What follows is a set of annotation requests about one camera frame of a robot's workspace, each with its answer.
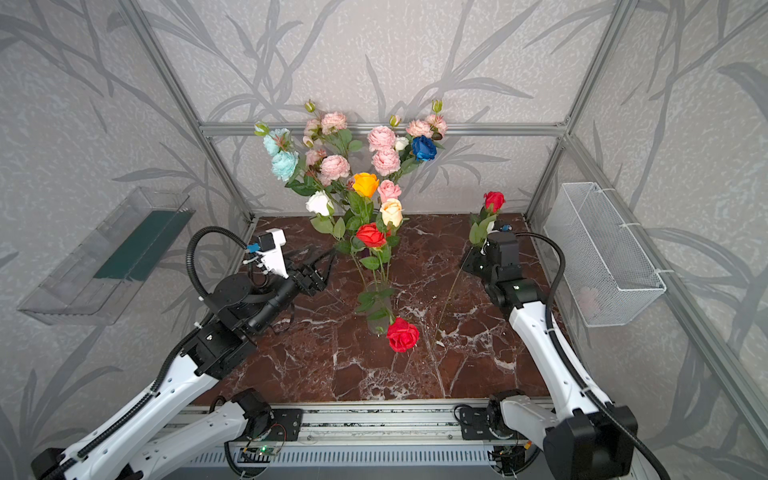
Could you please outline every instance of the white rose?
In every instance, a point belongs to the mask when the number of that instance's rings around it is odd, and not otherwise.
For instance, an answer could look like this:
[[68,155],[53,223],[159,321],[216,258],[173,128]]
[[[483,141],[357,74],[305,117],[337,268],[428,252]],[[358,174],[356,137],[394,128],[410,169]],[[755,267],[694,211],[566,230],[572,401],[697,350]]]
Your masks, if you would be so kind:
[[405,147],[408,147],[408,138],[406,138],[406,137],[397,137],[395,139],[395,150],[401,151]]
[[324,191],[315,192],[309,200],[306,201],[306,209],[313,214],[325,215],[328,217],[331,213],[328,210],[328,206],[331,203],[331,199]]

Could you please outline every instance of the yellow rose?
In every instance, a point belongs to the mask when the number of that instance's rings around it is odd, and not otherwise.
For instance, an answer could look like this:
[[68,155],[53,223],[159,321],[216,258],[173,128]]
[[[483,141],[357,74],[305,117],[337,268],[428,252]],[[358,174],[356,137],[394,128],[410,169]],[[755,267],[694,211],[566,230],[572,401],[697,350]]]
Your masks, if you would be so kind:
[[355,184],[352,185],[355,192],[361,197],[373,197],[376,189],[379,188],[379,179],[375,174],[357,174],[355,175]]
[[389,222],[392,222],[392,225],[397,228],[402,223],[402,204],[396,198],[384,202],[381,207],[381,213],[382,220],[386,226],[389,225]]

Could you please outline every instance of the light blue flower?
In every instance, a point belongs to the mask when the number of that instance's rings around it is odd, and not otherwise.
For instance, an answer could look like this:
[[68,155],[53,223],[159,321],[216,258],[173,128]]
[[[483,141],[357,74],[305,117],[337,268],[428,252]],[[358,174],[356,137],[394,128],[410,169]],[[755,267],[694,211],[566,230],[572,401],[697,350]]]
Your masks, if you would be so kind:
[[270,155],[270,157],[274,157],[277,155],[277,152],[280,151],[280,147],[277,146],[275,139],[283,136],[284,134],[288,134],[287,138],[290,138],[290,132],[287,128],[273,130],[270,132],[270,134],[264,137],[264,148],[266,148],[266,152]]
[[298,153],[288,151],[277,152],[277,155],[272,159],[272,173],[282,181],[288,181],[298,163]]

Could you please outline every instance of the artificial flower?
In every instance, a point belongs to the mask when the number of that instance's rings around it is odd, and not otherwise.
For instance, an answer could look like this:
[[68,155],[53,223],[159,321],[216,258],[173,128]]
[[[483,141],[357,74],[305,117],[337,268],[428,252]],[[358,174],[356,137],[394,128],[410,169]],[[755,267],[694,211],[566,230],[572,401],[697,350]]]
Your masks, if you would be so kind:
[[413,348],[419,341],[419,330],[400,317],[387,329],[386,337],[389,346],[398,353],[404,353]]
[[373,155],[372,163],[382,177],[400,170],[400,156],[392,148],[377,151]]
[[288,181],[296,165],[299,163],[299,154],[296,152],[279,151],[272,157],[272,173],[282,181]]
[[411,137],[432,138],[432,127],[423,120],[414,120],[408,124],[406,131]]
[[429,161],[437,155],[437,147],[434,142],[427,137],[416,137],[411,143],[413,154],[421,161]]
[[320,124],[323,126],[323,135],[328,135],[339,130],[344,130],[346,128],[346,117],[344,114],[334,111],[323,115]]
[[446,124],[442,115],[429,115],[426,118],[426,121],[430,127],[436,129],[442,136],[445,136],[445,132],[448,131],[448,124]]
[[409,140],[407,137],[397,137],[395,139],[395,150],[402,151],[405,150],[406,147],[408,147]]
[[313,214],[325,215],[328,217],[331,212],[328,207],[331,204],[331,199],[328,197],[324,190],[315,192],[313,196],[306,201],[306,209]]
[[488,192],[483,197],[485,198],[485,209],[490,214],[495,214],[504,205],[504,194],[501,192]]
[[400,190],[400,187],[391,180],[384,180],[382,184],[379,185],[379,195],[381,195],[382,205],[385,204],[387,200],[396,199],[401,193],[402,190]]
[[395,139],[395,132],[391,128],[375,127],[368,133],[368,150],[392,150]]
[[384,247],[386,244],[386,237],[384,233],[379,232],[375,223],[367,223],[357,229],[355,237],[359,238],[361,242],[368,248]]
[[316,148],[306,152],[306,166],[311,167],[317,162],[321,161],[327,155],[325,149]]
[[331,155],[323,160],[323,164],[320,165],[320,173],[328,180],[328,185],[330,185],[330,182],[333,180],[349,176],[349,162],[341,155]]
[[397,228],[402,223],[402,204],[400,200],[391,198],[384,202],[381,207],[382,221],[385,225],[392,223],[392,226]]
[[352,185],[352,188],[361,197],[373,197],[376,189],[379,188],[379,178],[375,174],[357,174],[355,175],[355,184]]

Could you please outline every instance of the blue rose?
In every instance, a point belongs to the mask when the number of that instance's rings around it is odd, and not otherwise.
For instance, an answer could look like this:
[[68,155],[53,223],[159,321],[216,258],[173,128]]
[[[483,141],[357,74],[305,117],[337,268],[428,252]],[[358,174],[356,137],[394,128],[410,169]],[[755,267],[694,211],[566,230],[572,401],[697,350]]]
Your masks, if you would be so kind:
[[280,147],[275,141],[276,138],[282,137],[284,134],[290,134],[287,128],[280,128],[279,130],[271,131],[266,137],[264,137],[264,148],[270,157],[277,155],[280,151]]
[[298,153],[288,151],[277,152],[277,155],[272,159],[272,173],[282,181],[288,181],[298,163]]
[[421,161],[429,161],[437,155],[435,143],[427,137],[416,137],[411,143],[413,154]]

